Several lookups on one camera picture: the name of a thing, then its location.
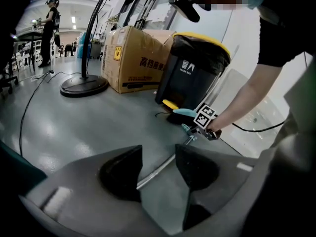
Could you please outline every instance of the cap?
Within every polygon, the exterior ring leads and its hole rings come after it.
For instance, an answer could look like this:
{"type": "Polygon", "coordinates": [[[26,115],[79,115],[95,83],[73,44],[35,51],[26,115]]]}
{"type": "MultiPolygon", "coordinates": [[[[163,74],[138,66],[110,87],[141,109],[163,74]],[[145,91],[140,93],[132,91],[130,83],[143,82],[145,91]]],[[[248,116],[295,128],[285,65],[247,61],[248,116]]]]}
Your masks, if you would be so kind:
{"type": "Polygon", "coordinates": [[[47,0],[45,4],[49,4],[50,2],[57,2],[58,0],[47,0]]]}

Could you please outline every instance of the stand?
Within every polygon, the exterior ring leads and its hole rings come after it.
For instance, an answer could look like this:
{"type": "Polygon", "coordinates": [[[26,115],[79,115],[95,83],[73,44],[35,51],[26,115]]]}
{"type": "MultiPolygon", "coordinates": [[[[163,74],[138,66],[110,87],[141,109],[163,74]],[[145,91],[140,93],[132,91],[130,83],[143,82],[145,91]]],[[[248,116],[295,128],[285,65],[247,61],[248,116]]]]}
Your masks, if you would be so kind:
{"type": "Polygon", "coordinates": [[[72,77],[66,81],[64,81],[60,85],[60,93],[65,97],[86,97],[98,94],[104,90],[106,90],[109,86],[109,83],[106,79],[87,75],[86,74],[86,62],[87,62],[87,53],[88,53],[88,46],[90,35],[93,28],[93,23],[97,14],[99,13],[100,7],[104,0],[99,0],[93,13],[90,18],[86,36],[84,39],[83,44],[83,57],[82,57],[82,64],[81,64],[81,76],[72,77]]]}

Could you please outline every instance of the gray floor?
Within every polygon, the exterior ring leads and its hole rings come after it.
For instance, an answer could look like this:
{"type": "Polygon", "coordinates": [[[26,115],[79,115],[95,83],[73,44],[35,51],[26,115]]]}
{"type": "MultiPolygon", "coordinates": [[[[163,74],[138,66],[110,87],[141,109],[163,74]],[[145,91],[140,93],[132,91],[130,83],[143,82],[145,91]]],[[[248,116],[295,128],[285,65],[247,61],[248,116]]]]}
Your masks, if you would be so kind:
{"type": "MultiPolygon", "coordinates": [[[[54,59],[42,74],[79,72],[81,60],[75,57],[54,59]]],[[[89,72],[100,74],[101,62],[90,60],[89,72]]],[[[20,79],[34,75],[27,68],[18,73],[20,79]]],[[[170,155],[174,145],[183,143],[187,135],[181,126],[172,125],[165,115],[155,114],[164,109],[155,103],[153,90],[118,94],[111,88],[95,96],[72,99],[59,93],[60,84],[69,77],[59,74],[49,84],[42,83],[35,93],[23,125],[24,157],[48,175],[64,165],[113,149],[143,145],[142,179],[170,155]]],[[[19,152],[20,121],[25,106],[40,81],[29,79],[5,91],[0,100],[0,139],[19,152]]],[[[205,138],[191,145],[238,155],[223,141],[209,142],[205,138]]],[[[156,177],[142,191],[144,209],[169,234],[181,231],[187,204],[188,188],[175,164],[156,177]]]]}

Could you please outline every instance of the yellow label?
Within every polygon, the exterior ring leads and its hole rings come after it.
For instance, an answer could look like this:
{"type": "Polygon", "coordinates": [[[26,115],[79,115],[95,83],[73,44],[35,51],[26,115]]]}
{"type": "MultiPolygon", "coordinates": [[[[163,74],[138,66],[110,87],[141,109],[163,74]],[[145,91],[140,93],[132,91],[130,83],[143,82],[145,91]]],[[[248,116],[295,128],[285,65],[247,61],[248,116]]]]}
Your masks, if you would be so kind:
{"type": "Polygon", "coordinates": [[[122,55],[122,47],[116,47],[115,48],[115,53],[114,53],[114,59],[116,61],[119,61],[121,55],[122,55]]]}

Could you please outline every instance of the round black base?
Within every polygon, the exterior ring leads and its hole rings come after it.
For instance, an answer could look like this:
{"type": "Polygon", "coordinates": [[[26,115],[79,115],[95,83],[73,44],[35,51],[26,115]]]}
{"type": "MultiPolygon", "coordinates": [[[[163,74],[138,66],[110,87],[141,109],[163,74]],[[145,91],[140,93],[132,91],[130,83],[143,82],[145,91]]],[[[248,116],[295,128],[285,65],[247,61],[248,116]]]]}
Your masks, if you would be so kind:
{"type": "Polygon", "coordinates": [[[88,75],[86,78],[75,76],[60,85],[60,94],[65,97],[86,97],[106,90],[109,83],[99,76],[88,75]]]}

